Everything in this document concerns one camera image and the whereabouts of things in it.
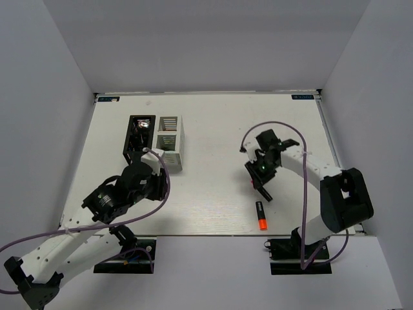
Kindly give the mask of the pink capped black highlighter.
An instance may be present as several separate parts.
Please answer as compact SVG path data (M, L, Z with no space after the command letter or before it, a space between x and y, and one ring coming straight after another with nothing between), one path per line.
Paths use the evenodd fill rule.
M264 188L264 185L262 183L259 183L258 181L252 180L252 185L253 188L262 195L262 197L267 201L271 202L273 198L271 195L268 193L268 191Z

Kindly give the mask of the black handled scissors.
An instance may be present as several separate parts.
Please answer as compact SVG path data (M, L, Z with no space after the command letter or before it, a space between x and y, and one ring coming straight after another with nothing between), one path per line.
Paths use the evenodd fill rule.
M129 141L130 151L138 152L147 147L149 133L150 131L141 131L137 134L132 132Z

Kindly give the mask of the orange capped black highlighter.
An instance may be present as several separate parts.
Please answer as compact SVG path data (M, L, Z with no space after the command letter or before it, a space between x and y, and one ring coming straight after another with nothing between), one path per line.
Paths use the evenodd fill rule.
M267 219L265 216L265 211L263 208L263 203L261 201L256 202L256 211L257 211L259 228L261 231L266 231L268 229L268 225L267 225Z

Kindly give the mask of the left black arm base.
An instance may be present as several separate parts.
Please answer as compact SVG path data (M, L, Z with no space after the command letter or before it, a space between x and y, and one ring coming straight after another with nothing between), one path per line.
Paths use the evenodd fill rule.
M138 238L133 252L119 255L94 266L95 274L152 274L157 238Z

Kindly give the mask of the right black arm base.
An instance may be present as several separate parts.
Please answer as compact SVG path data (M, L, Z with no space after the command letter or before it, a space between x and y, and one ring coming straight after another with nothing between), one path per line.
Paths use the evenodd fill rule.
M268 239L264 247L269 252L271 275L332 274L330 263L323 263L330 258L326 245L305 270L302 270L300 265L300 250L291 244L290 239Z

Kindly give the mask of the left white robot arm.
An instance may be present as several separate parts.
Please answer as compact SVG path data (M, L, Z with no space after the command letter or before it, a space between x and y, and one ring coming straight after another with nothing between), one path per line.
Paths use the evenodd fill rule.
M170 193L170 176L158 159L144 157L124 168L121 175L103 181L78 211L32 252L10 257L4 267L30 309L44 309L75 276L107 260L131 257L146 250L116 218L142 200L164 204Z

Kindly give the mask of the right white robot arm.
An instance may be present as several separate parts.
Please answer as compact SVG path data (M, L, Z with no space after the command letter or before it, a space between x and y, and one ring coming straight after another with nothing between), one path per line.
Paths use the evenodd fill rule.
M373 217L374 209L360 170L329 165L307 152L299 142L280 140L272 129L259 134L256 141L256 146L243 145L240 151L248 156L245 168L253 188L266 201L271 202L272 197L265 184L280 167L301 176L304 186L312 185L319 191L319 215L292 231L290 244L296 256L307 257L323 240Z

